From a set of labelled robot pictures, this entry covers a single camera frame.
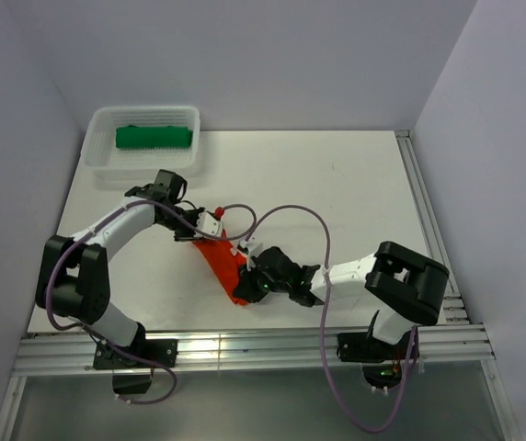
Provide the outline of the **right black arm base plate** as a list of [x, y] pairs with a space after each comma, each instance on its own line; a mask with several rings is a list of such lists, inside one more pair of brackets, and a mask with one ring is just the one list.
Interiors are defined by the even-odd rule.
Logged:
[[337, 335], [337, 357], [341, 362], [373, 363], [406, 359], [410, 343], [410, 332], [406, 332], [395, 345], [369, 337], [367, 332], [339, 333]]

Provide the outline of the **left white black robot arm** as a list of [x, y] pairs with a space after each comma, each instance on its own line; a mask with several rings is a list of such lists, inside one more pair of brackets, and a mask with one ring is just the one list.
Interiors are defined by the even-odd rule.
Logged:
[[109, 261], [137, 234], [155, 225], [176, 242], [196, 240], [203, 209], [182, 209], [188, 182], [160, 170], [154, 182], [133, 187], [119, 206], [70, 236], [53, 235], [44, 245], [35, 302], [55, 329], [82, 327], [115, 345], [115, 357], [127, 367], [148, 355], [144, 326], [110, 300]]

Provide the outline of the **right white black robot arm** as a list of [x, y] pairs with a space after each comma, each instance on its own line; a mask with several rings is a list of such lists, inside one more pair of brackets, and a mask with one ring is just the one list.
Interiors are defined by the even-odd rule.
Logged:
[[307, 308], [325, 305], [328, 299], [371, 294], [381, 306], [372, 318], [367, 347], [385, 358], [413, 326], [438, 323], [449, 276], [445, 265], [391, 241], [380, 243], [373, 254], [328, 269], [300, 266], [272, 246], [247, 258], [230, 293], [248, 304], [269, 293], [285, 293]]

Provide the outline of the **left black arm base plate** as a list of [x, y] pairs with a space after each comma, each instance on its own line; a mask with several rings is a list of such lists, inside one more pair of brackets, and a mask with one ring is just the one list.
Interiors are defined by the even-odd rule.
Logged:
[[177, 359], [176, 339], [149, 339], [138, 347], [119, 347], [112, 343], [97, 343], [92, 367], [94, 370], [136, 368], [173, 368]]

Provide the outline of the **orange polo t shirt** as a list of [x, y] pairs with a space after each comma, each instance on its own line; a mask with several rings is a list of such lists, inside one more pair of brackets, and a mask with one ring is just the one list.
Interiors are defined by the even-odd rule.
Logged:
[[246, 269], [249, 259], [230, 242], [200, 239], [193, 244], [233, 304], [246, 306], [264, 298], [265, 294], [256, 289]]

